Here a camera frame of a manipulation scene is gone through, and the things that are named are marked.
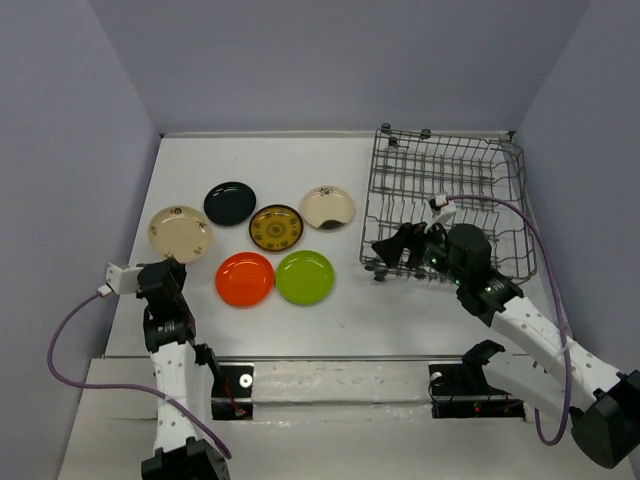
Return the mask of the cream floral plate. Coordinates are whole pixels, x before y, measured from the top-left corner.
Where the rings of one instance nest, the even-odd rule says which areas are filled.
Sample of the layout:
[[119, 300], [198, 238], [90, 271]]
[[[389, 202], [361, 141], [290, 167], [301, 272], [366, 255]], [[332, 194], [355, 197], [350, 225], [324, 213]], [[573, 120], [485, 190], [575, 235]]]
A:
[[159, 210], [149, 222], [147, 233], [156, 253], [182, 264], [202, 258], [213, 243], [213, 232], [207, 218], [186, 205]]

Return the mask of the orange plate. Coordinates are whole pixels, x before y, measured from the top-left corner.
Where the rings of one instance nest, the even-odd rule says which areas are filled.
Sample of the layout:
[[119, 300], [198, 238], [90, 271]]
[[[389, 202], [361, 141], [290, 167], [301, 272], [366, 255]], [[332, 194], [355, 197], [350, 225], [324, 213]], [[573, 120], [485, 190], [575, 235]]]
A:
[[220, 298], [236, 308], [254, 307], [265, 300], [275, 284], [274, 268], [256, 252], [239, 252], [227, 258], [215, 275]]

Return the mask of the black plate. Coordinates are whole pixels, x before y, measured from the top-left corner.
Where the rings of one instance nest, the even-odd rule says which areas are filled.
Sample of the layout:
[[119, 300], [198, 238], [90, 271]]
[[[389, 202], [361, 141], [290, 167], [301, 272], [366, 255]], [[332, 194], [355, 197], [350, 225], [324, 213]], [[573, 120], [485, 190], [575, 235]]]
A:
[[206, 194], [203, 208], [212, 223], [231, 227], [248, 219], [256, 204], [256, 194], [250, 186], [238, 181], [228, 181], [213, 187]]

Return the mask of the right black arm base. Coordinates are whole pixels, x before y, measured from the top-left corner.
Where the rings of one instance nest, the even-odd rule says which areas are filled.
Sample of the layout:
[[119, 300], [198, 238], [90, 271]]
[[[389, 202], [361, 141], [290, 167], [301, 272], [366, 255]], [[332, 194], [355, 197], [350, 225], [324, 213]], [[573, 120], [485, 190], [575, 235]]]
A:
[[487, 383], [484, 368], [505, 348], [484, 340], [459, 361], [429, 365], [427, 392], [434, 419], [525, 418], [524, 402]]

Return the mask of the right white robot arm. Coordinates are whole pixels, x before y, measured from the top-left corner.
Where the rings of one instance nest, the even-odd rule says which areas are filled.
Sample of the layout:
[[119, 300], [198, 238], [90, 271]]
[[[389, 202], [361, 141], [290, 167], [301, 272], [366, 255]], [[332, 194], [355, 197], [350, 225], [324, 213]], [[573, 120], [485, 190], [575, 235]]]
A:
[[492, 247], [471, 224], [403, 224], [372, 245], [388, 268], [404, 254], [408, 266], [426, 266], [452, 279], [462, 307], [511, 340], [540, 366], [538, 379], [507, 391], [530, 405], [558, 407], [579, 449], [612, 469], [639, 445], [639, 373], [624, 373], [598, 359], [545, 317], [509, 277], [492, 264]]

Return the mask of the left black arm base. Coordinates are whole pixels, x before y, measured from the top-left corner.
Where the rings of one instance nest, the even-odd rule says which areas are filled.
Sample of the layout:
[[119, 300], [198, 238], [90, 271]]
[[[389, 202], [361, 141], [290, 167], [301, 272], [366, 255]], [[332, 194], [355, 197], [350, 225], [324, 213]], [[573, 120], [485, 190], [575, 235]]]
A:
[[195, 358], [198, 365], [209, 368], [213, 379], [212, 419], [251, 420], [254, 365], [246, 362], [220, 362], [213, 349], [206, 344], [195, 346]]

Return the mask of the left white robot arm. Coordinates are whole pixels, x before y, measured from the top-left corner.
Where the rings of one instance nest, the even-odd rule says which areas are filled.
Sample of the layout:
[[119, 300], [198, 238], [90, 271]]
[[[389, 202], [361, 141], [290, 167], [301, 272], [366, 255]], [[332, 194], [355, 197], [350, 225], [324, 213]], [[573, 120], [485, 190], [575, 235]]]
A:
[[208, 422], [211, 393], [221, 383], [212, 349], [196, 342], [195, 319], [183, 296], [186, 267], [173, 258], [147, 264], [137, 275], [145, 347], [159, 392], [152, 456], [143, 479], [228, 479], [229, 449]]

